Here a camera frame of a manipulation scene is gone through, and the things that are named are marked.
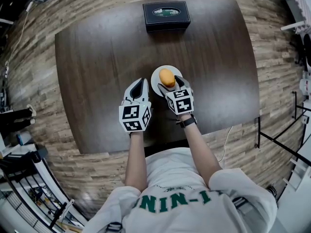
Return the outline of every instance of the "dark wood tabletop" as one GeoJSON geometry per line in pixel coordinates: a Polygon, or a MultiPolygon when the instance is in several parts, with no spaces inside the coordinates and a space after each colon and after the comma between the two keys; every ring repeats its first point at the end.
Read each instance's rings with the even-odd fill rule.
{"type": "Polygon", "coordinates": [[[149,82],[153,114],[145,146],[185,139],[166,101],[151,88],[152,72],[178,68],[194,91],[194,115],[202,134],[259,116],[253,48],[234,0],[144,0],[104,11],[55,36],[57,73],[69,124],[81,153],[127,150],[119,105],[136,79],[149,82]],[[142,5],[185,1],[185,31],[147,33],[142,5]]]}

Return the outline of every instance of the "white plate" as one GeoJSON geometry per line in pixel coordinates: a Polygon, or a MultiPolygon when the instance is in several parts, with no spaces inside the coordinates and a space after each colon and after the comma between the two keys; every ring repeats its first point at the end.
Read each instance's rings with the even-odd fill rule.
{"type": "MultiPolygon", "coordinates": [[[[164,65],[164,66],[160,66],[158,67],[154,72],[153,74],[151,75],[151,87],[152,89],[155,91],[155,93],[157,93],[159,96],[162,97],[162,93],[160,92],[159,88],[157,87],[157,84],[158,83],[162,83],[161,80],[160,80],[160,77],[159,77],[159,72],[163,69],[163,68],[166,68],[168,70],[170,70],[174,75],[178,75],[180,77],[182,77],[183,75],[181,75],[181,72],[173,67],[173,66],[169,66],[169,65],[164,65]]],[[[179,86],[178,86],[178,83],[175,82],[175,86],[173,88],[169,88],[169,90],[176,90],[178,89],[179,86]]]]}

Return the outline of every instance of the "black box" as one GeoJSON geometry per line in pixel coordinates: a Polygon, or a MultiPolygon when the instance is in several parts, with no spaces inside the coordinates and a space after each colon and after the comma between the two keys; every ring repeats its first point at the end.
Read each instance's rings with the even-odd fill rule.
{"type": "Polygon", "coordinates": [[[154,2],[142,6],[147,32],[186,29],[190,24],[186,2],[154,2]]]}

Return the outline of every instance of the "forearm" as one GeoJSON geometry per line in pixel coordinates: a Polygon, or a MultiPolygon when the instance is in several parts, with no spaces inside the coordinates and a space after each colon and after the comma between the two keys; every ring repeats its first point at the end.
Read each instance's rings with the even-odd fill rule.
{"type": "MultiPolygon", "coordinates": [[[[182,115],[181,120],[185,121],[191,116],[189,114],[182,115]]],[[[194,164],[202,176],[205,184],[208,186],[210,177],[218,170],[221,170],[219,163],[212,153],[204,138],[202,137],[195,123],[185,128],[185,134],[189,143],[194,164]]]]}
{"type": "Polygon", "coordinates": [[[143,143],[143,132],[133,132],[131,135],[125,173],[125,185],[143,191],[147,188],[147,167],[143,143]]]}

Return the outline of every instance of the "wooden floor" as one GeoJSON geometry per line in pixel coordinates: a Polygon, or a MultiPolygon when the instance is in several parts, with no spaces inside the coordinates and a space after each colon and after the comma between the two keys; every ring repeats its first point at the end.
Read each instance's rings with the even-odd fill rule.
{"type": "MultiPolygon", "coordinates": [[[[65,192],[92,217],[110,192],[124,180],[127,153],[80,155],[64,111],[56,73],[54,35],[68,25],[96,12],[137,0],[48,0],[30,10],[18,52],[9,72],[9,96],[14,109],[31,103],[38,112],[36,124],[29,127],[37,143],[46,146],[48,164],[65,192]]],[[[289,44],[290,32],[281,26],[290,23],[281,0],[236,0],[244,16],[255,53],[259,77],[262,130],[276,135],[292,122],[292,90],[299,90],[302,68],[294,64],[295,50],[289,44]]],[[[23,15],[9,32],[9,44],[0,58],[3,66],[18,41],[23,15]]],[[[205,135],[218,158],[229,129],[205,135]]],[[[286,151],[262,139],[255,149],[257,124],[233,127],[227,142],[223,166],[240,167],[254,182],[266,187],[273,183],[278,193],[289,176],[291,157],[286,151]]],[[[295,124],[280,137],[286,146],[297,149],[302,125],[295,124]]]]}

